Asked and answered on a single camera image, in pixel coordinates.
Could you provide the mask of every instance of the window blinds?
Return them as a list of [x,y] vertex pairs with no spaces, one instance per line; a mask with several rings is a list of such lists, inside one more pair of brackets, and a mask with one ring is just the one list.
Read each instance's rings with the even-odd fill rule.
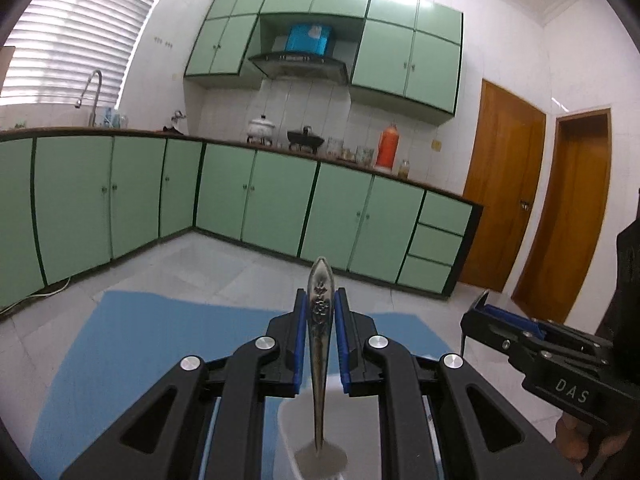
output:
[[33,0],[5,43],[16,50],[0,105],[75,103],[95,68],[103,76],[98,104],[114,105],[154,2]]

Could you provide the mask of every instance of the brown countertop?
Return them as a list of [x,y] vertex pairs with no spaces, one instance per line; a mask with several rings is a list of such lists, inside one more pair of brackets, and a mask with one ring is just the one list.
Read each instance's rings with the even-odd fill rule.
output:
[[209,139],[207,137],[195,137],[195,136],[182,136],[176,134],[168,134],[163,131],[150,131],[150,130],[119,130],[119,129],[107,129],[107,128],[89,128],[88,126],[52,126],[46,128],[23,128],[19,130],[1,130],[0,142],[4,140],[16,140],[16,139],[31,139],[33,137],[57,137],[57,136],[115,136],[115,137],[155,137],[163,139],[179,139],[179,140],[192,140],[193,142],[206,142],[208,144],[222,144],[224,146],[237,146],[239,148],[251,148],[252,150],[261,150],[264,152],[280,153],[282,155],[298,156],[301,158],[309,158],[311,160],[317,160],[319,162],[325,162],[328,164],[335,164],[336,166],[343,166],[350,170],[363,171],[364,173],[370,173],[377,176],[383,176],[391,180],[397,180],[398,182],[405,182],[412,186],[421,187],[428,191],[433,191],[444,196],[448,196],[460,202],[465,202],[473,206],[480,206],[476,202],[472,202],[456,193],[439,189],[434,186],[430,186],[424,182],[418,182],[417,180],[399,178],[397,175],[383,173],[373,168],[365,168],[359,166],[354,162],[347,162],[344,160],[336,160],[334,158],[328,158],[322,155],[313,155],[311,153],[292,152],[284,148],[276,148],[273,146],[262,146],[261,144],[247,144],[246,142],[240,142],[238,140],[217,140]]

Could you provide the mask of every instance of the cable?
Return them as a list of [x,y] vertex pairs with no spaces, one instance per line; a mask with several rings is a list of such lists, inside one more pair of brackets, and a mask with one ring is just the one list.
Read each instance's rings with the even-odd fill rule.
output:
[[54,296],[55,294],[65,290],[69,286],[70,282],[71,282],[71,276],[68,277],[68,279],[66,280],[66,283],[62,287],[60,287],[58,290],[54,290],[53,292],[47,292],[46,294],[31,294],[26,298],[22,298],[21,300],[16,301],[14,304],[9,305],[4,309],[0,310],[0,316],[2,316],[5,312],[9,312],[14,306],[18,305],[19,303],[22,303],[24,300],[28,300],[29,298],[48,298],[49,296]]

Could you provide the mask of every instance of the tiled floor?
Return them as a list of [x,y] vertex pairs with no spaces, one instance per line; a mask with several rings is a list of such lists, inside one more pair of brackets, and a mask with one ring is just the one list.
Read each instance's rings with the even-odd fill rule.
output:
[[[154,292],[199,303],[289,310],[306,287],[308,268],[188,233],[73,283],[0,324],[0,416],[23,453],[53,377],[105,290]],[[460,319],[479,289],[459,284],[448,302],[337,277],[353,310],[402,312],[420,317],[455,351]],[[499,294],[492,304],[517,312]],[[525,392],[522,375],[506,358],[468,340],[465,357],[549,439],[559,410]]]

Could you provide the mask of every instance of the glass jar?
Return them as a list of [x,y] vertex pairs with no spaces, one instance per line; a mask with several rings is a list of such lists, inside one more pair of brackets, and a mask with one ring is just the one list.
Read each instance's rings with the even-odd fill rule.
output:
[[405,180],[409,178],[409,160],[404,158],[400,163],[400,167],[398,168],[398,177],[404,178]]

